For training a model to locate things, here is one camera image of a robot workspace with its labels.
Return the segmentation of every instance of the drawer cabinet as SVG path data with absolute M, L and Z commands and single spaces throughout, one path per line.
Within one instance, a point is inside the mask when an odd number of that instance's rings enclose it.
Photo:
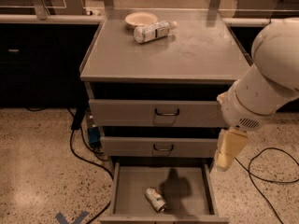
M 228 223 L 209 179 L 222 128 L 217 96 L 249 66 L 220 16 L 149 9 L 177 21 L 173 35 L 139 45 L 125 29 L 135 11 L 111 9 L 81 70 L 100 142 L 114 168 L 110 213 L 102 224 Z M 145 198 L 154 187 L 167 207 Z

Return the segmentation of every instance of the metal drawer pull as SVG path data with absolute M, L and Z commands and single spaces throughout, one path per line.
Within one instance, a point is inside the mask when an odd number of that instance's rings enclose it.
M 174 145 L 171 145 L 170 148 L 157 148 L 156 147 L 156 144 L 153 145 L 153 149 L 155 149 L 156 151 L 167 151 L 167 152 L 170 152 L 172 150 L 174 150 Z
M 11 53 L 11 54 L 19 54 L 20 53 L 20 50 L 19 49 L 8 49 L 8 52 Z
M 179 108 L 177 110 L 177 113 L 160 113 L 160 112 L 158 112 L 158 109 L 156 108 L 155 109 L 155 114 L 157 116 L 178 116 L 179 115 Z

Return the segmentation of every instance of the white bowl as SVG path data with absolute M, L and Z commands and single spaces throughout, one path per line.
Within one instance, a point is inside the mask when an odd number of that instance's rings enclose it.
M 146 26 L 153 24 L 158 21 L 156 15 L 148 12 L 135 12 L 131 13 L 125 17 L 125 21 L 131 28 L 136 28 L 137 26 Z

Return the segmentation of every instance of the countertop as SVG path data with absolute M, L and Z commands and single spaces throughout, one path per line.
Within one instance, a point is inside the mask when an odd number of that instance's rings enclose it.
M 233 83 L 249 65 L 219 14 L 197 9 L 142 9 L 159 21 L 176 21 L 165 38 L 138 44 L 125 17 L 137 9 L 112 9 L 82 64 L 83 81 Z

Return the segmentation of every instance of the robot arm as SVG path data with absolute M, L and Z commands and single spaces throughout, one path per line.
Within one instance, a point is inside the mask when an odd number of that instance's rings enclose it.
M 246 131 L 269 122 L 276 111 L 299 98 L 299 19 L 272 23 L 255 38 L 254 65 L 218 96 L 224 120 L 216 164 L 226 170 L 248 142 Z

